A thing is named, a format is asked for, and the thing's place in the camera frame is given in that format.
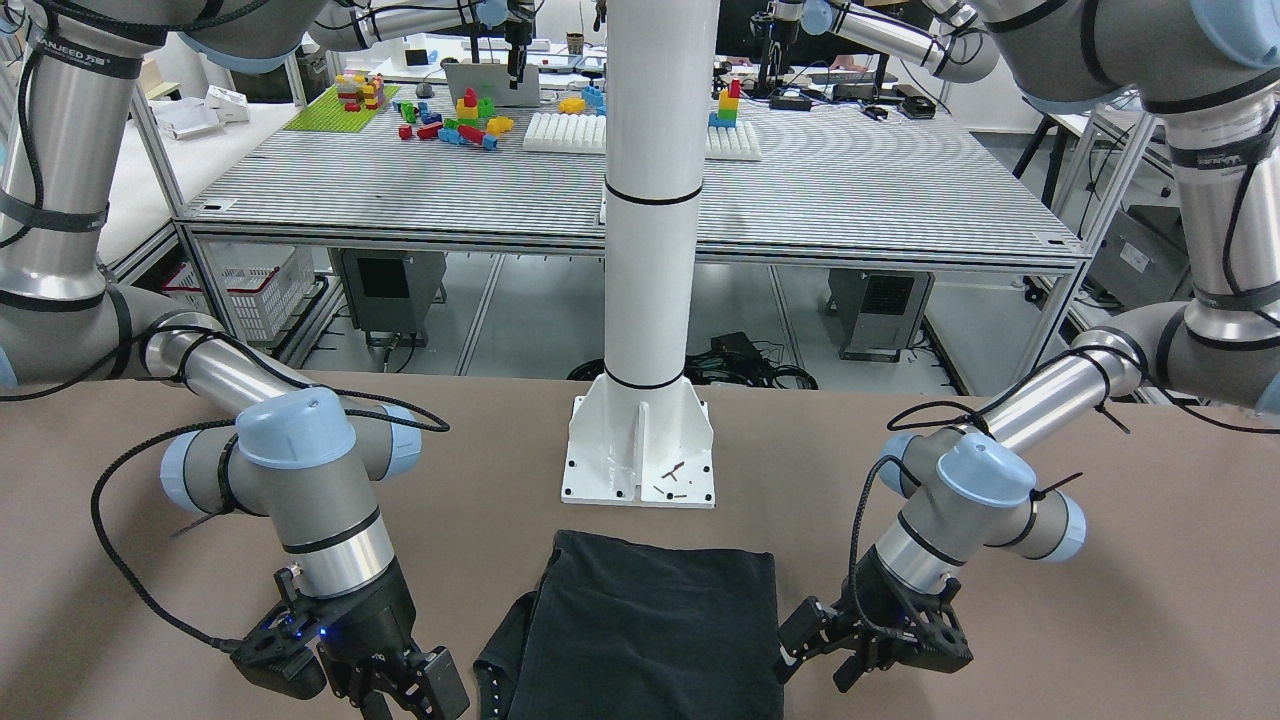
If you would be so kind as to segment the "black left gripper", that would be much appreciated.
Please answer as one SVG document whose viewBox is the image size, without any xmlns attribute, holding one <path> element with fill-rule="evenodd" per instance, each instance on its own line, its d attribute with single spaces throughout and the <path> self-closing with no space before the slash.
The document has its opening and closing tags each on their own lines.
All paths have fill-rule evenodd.
<svg viewBox="0 0 1280 720">
<path fill-rule="evenodd" d="M 955 578 L 947 579 L 943 589 L 952 582 L 960 589 Z M 806 597 L 781 623 L 780 659 L 774 662 L 774 678 L 780 684 L 788 683 L 809 659 L 836 650 L 852 650 L 832 674 L 840 693 L 849 693 L 870 670 L 887 670 L 896 664 L 887 652 L 887 642 L 896 635 L 890 629 L 897 616 L 893 587 L 914 589 L 884 566 L 876 550 L 868 550 L 858 561 L 852 580 L 846 587 L 852 591 L 851 610 L 838 603 L 826 606 L 817 597 Z"/>
</svg>

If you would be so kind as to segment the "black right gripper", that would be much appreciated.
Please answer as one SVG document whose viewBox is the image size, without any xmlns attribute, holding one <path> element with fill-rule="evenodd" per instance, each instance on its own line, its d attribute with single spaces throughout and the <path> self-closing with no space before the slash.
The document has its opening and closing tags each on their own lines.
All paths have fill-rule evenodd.
<svg viewBox="0 0 1280 720">
<path fill-rule="evenodd" d="M 320 659 L 332 692 L 361 719 L 393 719 L 383 693 L 416 719 L 461 719 L 470 707 L 451 651 L 417 651 L 416 609 L 397 560 L 365 587 L 329 600 L 301 594 L 300 606 L 326 632 Z"/>
</svg>

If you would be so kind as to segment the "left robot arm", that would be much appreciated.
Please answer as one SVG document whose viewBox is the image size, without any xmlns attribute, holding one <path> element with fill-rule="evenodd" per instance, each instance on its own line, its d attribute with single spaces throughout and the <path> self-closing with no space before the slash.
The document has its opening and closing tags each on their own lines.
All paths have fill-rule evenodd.
<svg viewBox="0 0 1280 720">
<path fill-rule="evenodd" d="M 1140 386 L 1277 411 L 1277 4 L 1275 1 L 933 1 L 940 35 L 899 28 L 856 3 L 782 12 L 947 82 L 1002 58 L 1027 101 L 1071 111 L 1125 90 L 1164 123 L 1187 222 L 1193 296 L 1112 316 L 979 410 L 931 436 L 902 429 L 869 471 L 905 502 L 865 551 L 851 547 L 841 596 L 810 597 L 780 626 L 774 673 L 847 651 L 847 691 L 901 664 L 955 673 L 972 660 L 952 609 L 980 548 L 1060 562 L 1085 516 L 1041 489 L 1021 451 Z"/>
</svg>

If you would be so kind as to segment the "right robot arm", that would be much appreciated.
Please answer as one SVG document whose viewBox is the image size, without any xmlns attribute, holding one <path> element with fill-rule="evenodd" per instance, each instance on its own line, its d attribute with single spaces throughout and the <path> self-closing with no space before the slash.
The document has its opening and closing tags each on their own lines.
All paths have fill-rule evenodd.
<svg viewBox="0 0 1280 720">
<path fill-rule="evenodd" d="M 262 688 L 310 700 L 330 689 L 366 719 L 394 702 L 419 719 L 457 719 L 470 701 L 445 647 L 413 642 L 415 606 L 372 488 L 411 468 L 439 416 L 404 401 L 306 380 L 232 338 L 212 318 L 97 266 L 113 168 L 145 54 L 168 35 L 212 56 L 275 67 L 330 1 L 13 1 L 3 28 L 24 29 L 15 128 L 3 172 L 3 386 L 6 400 L 88 379 L 183 386 L 232 414 L 169 432 L 177 448 L 221 441 L 210 473 L 173 493 L 207 518 L 269 518 L 287 556 L 280 601 L 241 639 L 168 612 L 108 537 L 102 473 L 90 500 L 99 541 L 165 623 L 230 656 Z"/>
</svg>

